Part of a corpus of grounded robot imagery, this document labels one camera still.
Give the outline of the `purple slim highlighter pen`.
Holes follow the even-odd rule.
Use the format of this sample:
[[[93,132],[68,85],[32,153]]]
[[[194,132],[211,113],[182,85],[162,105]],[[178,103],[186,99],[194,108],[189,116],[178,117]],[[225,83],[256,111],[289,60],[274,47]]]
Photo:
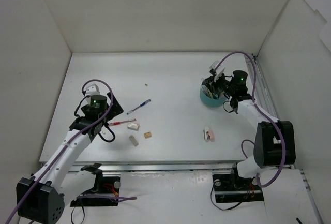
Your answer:
[[[201,85],[201,89],[205,95],[208,93],[208,88],[205,85]]]

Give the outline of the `red gel pen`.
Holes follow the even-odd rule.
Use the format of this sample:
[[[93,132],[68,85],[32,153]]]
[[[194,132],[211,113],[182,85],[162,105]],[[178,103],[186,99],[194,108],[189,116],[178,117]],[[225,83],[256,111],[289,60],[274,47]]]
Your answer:
[[[125,120],[125,121],[107,123],[107,126],[118,126],[118,125],[122,125],[122,124],[126,124],[126,123],[132,123],[132,122],[135,122],[136,120],[137,120],[136,118],[133,118],[133,119]]]

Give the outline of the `blue gel pen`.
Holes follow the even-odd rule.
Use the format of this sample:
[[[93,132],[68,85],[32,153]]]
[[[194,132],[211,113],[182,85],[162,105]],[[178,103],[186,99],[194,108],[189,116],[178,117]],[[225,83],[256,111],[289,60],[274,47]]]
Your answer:
[[[136,110],[140,109],[141,107],[145,106],[146,104],[148,104],[148,103],[150,103],[150,102],[151,102],[151,100],[148,99],[148,100],[144,101],[143,103],[141,103],[141,104],[140,104],[139,106],[137,106],[136,108],[134,108],[134,109],[128,111],[126,114],[127,114],[127,115],[130,115],[131,113],[135,112]]]

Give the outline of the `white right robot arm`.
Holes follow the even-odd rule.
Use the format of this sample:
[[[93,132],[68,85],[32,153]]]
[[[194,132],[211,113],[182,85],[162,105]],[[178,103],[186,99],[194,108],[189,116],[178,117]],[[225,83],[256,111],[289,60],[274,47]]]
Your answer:
[[[255,178],[259,187],[270,186],[285,165],[296,161],[293,124],[277,119],[256,103],[248,93],[248,74],[245,71],[235,70],[231,76],[215,69],[209,73],[211,76],[203,84],[213,95],[224,96],[232,111],[255,128],[253,155],[236,164],[237,171],[229,175],[230,185],[240,189],[247,184],[247,178]]]

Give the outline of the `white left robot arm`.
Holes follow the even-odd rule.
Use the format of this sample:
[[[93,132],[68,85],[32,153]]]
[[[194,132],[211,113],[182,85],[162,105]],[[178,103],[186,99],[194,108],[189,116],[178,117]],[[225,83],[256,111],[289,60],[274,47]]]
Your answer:
[[[63,181],[80,154],[100,135],[108,121],[122,114],[123,109],[112,92],[106,95],[85,94],[88,103],[77,116],[52,157],[30,178],[21,178],[16,186],[20,217],[37,223],[57,223],[64,208],[86,191],[103,188],[100,165],[83,166],[72,183]]]

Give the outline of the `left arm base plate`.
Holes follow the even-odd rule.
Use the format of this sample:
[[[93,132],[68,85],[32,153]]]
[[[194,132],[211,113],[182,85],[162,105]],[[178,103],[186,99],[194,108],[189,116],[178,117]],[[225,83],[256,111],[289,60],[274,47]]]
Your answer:
[[[103,196],[118,196],[121,186],[121,178],[119,176],[104,177],[95,189],[90,189],[82,193],[82,195],[93,195],[92,198],[82,198],[71,201],[70,207],[113,207],[118,206],[118,200],[99,198],[97,195]]]

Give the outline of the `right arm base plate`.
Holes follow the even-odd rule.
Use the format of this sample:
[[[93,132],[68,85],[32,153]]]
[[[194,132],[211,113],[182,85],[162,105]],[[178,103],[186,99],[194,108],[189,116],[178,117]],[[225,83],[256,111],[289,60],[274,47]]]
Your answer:
[[[212,196],[216,203],[263,202],[262,189],[251,178],[239,178],[232,174],[213,174]]]

